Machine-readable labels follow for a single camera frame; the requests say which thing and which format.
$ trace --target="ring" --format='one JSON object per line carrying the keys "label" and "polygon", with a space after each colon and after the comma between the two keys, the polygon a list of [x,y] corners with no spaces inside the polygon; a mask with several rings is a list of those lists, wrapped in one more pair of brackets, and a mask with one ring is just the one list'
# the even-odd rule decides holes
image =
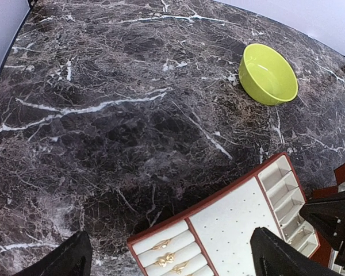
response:
{"label": "ring", "polygon": [[175,253],[166,254],[166,256],[160,257],[156,262],[154,262],[154,264],[159,265],[160,267],[165,267],[168,263],[174,262],[174,255]]}
{"label": "ring", "polygon": [[157,249],[163,249],[166,248],[167,245],[170,243],[171,239],[168,240],[163,240],[160,243],[156,244],[155,246],[152,247],[153,250],[157,250]]}
{"label": "ring", "polygon": [[178,264],[174,266],[174,268],[171,271],[174,271],[178,274],[182,274],[182,270],[186,267],[187,264],[188,264],[188,261]]}

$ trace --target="jewelry tray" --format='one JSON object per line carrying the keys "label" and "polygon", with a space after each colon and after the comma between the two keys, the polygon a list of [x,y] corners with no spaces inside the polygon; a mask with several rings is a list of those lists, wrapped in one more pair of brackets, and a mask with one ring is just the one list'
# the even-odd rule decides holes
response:
{"label": "jewelry tray", "polygon": [[299,215],[304,203],[283,152],[127,244],[145,276],[255,275],[250,238],[257,227],[309,258],[318,249],[315,229]]}

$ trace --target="bowl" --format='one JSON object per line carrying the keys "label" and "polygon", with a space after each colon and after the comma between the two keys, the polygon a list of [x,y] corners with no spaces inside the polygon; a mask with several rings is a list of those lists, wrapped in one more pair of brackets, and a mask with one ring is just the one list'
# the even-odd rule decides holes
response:
{"label": "bowl", "polygon": [[239,80],[257,102],[277,105],[290,102],[298,93],[297,78],[285,58],[263,44],[250,44],[239,66]]}

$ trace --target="white wall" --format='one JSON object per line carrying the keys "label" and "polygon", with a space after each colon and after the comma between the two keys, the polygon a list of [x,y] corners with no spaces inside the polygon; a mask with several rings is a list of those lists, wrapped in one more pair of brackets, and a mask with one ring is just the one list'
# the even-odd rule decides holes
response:
{"label": "white wall", "polygon": [[27,0],[0,0],[0,65],[28,11]]}
{"label": "white wall", "polygon": [[261,14],[345,56],[345,0],[218,0]]}

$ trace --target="green object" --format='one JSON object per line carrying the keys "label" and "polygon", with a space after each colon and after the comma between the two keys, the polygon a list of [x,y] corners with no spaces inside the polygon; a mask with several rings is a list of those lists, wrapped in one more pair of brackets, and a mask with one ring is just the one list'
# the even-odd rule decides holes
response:
{"label": "green object", "polygon": [[264,105],[290,102],[298,93],[297,78],[290,64],[263,44],[250,44],[245,48],[239,80],[248,95]]}

